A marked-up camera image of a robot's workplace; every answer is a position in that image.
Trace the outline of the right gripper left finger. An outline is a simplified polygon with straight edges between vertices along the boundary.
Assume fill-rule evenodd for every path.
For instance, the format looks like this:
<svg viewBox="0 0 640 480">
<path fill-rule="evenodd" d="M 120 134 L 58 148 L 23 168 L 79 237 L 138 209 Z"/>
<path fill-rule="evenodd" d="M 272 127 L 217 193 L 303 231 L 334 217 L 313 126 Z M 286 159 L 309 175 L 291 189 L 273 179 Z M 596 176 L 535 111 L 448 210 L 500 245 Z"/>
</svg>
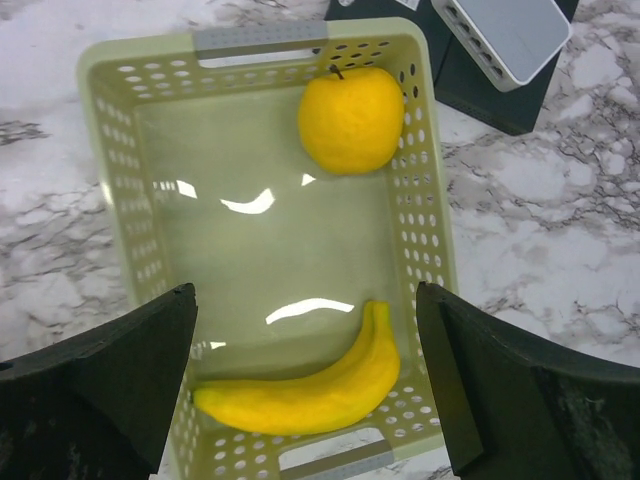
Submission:
<svg viewBox="0 0 640 480">
<path fill-rule="evenodd" d="M 129 313 L 1 364 L 4 479 L 158 472 L 198 307 L 178 285 Z"/>
</svg>

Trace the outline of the yellow toy lemon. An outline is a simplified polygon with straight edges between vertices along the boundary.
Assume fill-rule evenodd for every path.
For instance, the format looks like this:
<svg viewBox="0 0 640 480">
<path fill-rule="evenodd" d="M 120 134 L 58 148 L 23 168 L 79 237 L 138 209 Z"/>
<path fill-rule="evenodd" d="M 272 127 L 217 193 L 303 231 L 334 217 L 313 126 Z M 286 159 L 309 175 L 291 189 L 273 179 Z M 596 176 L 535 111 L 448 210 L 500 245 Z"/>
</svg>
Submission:
<svg viewBox="0 0 640 480">
<path fill-rule="evenodd" d="M 311 80 L 298 108 L 303 148 L 336 175 L 368 174 L 393 157 L 404 122 L 403 92 L 386 70 L 332 68 Z"/>
</svg>

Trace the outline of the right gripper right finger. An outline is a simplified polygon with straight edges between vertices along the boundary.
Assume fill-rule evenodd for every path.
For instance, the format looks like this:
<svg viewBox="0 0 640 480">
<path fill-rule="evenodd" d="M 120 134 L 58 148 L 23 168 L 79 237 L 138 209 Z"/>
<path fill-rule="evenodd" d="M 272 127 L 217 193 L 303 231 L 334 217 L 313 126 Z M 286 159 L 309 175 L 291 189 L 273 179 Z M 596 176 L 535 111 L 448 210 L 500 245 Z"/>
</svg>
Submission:
<svg viewBox="0 0 640 480">
<path fill-rule="evenodd" d="M 434 283 L 417 325 L 461 479 L 636 479 L 639 370 L 560 346 Z"/>
</svg>

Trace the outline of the green perforated plastic basket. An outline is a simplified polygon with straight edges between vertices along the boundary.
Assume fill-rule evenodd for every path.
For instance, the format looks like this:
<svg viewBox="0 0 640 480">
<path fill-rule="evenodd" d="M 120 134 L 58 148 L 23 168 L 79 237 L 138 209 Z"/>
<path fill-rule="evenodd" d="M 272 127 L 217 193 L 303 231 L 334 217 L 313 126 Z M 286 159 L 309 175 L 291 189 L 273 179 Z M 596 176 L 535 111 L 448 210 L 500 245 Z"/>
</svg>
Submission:
<svg viewBox="0 0 640 480">
<path fill-rule="evenodd" d="M 336 176 L 303 150 L 305 86 L 333 68 L 399 83 L 403 129 L 381 170 Z M 130 300 L 192 283 L 199 306 L 168 439 L 177 479 L 404 479 L 444 462 L 415 314 L 457 279 L 427 43 L 403 18 L 290 21 L 101 42 L 77 66 Z M 190 393 L 214 378 L 294 378 L 337 360 L 367 300 L 390 304 L 402 360 L 351 428 L 265 436 Z"/>
</svg>

